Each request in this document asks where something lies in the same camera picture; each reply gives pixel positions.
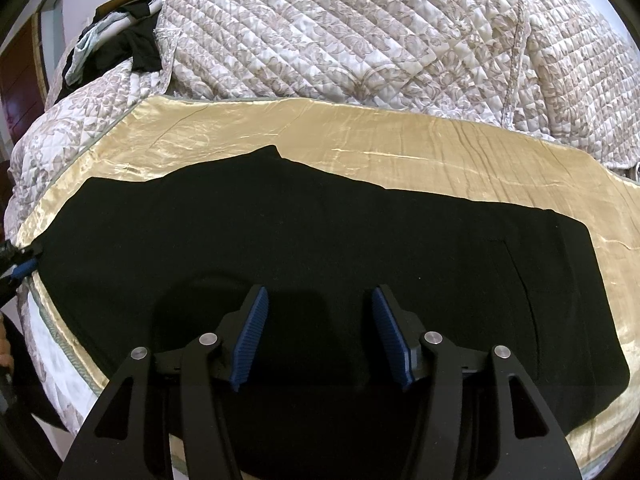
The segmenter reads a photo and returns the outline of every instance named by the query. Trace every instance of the gold satin fabric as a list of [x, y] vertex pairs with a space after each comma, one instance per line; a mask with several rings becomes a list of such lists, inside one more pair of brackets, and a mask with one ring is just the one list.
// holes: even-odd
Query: gold satin fabric
[[[586, 224], [631, 382], [568, 441], [582, 467], [626, 435], [640, 408], [640, 187], [573, 148], [484, 124], [301, 98], [207, 104], [156, 96], [53, 183], [18, 232], [18, 244], [43, 232], [91, 176], [149, 180], [268, 144], [290, 160], [386, 188], [550, 208]], [[106, 378], [57, 314], [37, 274], [34, 286], [58, 338], [99, 391]]]

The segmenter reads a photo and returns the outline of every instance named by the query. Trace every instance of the round metal bolt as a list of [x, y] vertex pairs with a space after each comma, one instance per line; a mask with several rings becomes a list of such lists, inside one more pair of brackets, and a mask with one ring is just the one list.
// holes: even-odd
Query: round metal bolt
[[510, 357], [510, 355], [511, 355], [511, 350], [509, 350], [504, 345], [498, 345], [497, 347], [495, 347], [494, 352], [498, 357], [501, 357], [502, 359], [506, 359], [507, 357]]
[[427, 332], [424, 335], [424, 340], [432, 345], [439, 345], [442, 343], [442, 336], [438, 332]]
[[212, 332], [207, 332], [206, 334], [202, 334], [200, 336], [200, 339], [198, 339], [198, 341], [200, 341], [200, 344], [204, 346], [213, 345], [216, 343], [217, 340], [218, 340], [218, 336]]
[[140, 359], [144, 359], [148, 351], [145, 347], [139, 346], [138, 348], [134, 348], [131, 351], [131, 357], [133, 357], [136, 361], [140, 361]]

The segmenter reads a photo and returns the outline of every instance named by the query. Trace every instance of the bed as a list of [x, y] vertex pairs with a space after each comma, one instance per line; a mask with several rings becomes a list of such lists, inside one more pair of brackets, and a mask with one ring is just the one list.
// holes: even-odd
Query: bed
[[[180, 110], [203, 107], [221, 121], [221, 110], [257, 107], [153, 96], [334, 103], [283, 102], [292, 103], [287, 113], [317, 113], [325, 122], [348, 110], [344, 121], [352, 128], [348, 139], [310, 133], [304, 142], [284, 142], [290, 158], [387, 187], [548, 206], [590, 227], [632, 371], [629, 389], [568, 437], [585, 478], [597, 473], [640, 408], [640, 325], [632, 308], [638, 192], [607, 172], [631, 170], [640, 160], [640, 66], [627, 40], [584, 0], [166, 0], [156, 36], [162, 71], [136, 74], [127, 61], [57, 105], [47, 100], [12, 155], [16, 187], [5, 217], [11, 240], [25, 244], [36, 224], [42, 227], [43, 207], [61, 183], [73, 187], [84, 178], [78, 168], [101, 160], [101, 171], [134, 180], [171, 168], [171, 157], [158, 164], [158, 145], [166, 146], [171, 131], [155, 130], [151, 145], [145, 140], [154, 117], [176, 113], [184, 123]], [[282, 113], [285, 105], [269, 106]], [[409, 121], [412, 133], [401, 141], [399, 134], [371, 139], [353, 121], [366, 114]], [[262, 142], [238, 142], [227, 130], [205, 149], [202, 139], [180, 135], [168, 145], [190, 146], [197, 157], [231, 156]], [[110, 143], [111, 151], [102, 151]], [[137, 164], [155, 169], [136, 173]], [[611, 216], [581, 216], [598, 208]], [[611, 231], [617, 222], [623, 227]], [[43, 298], [37, 278], [21, 292], [26, 339], [49, 398], [77, 433], [106, 378]], [[179, 455], [179, 443], [174, 447]]]

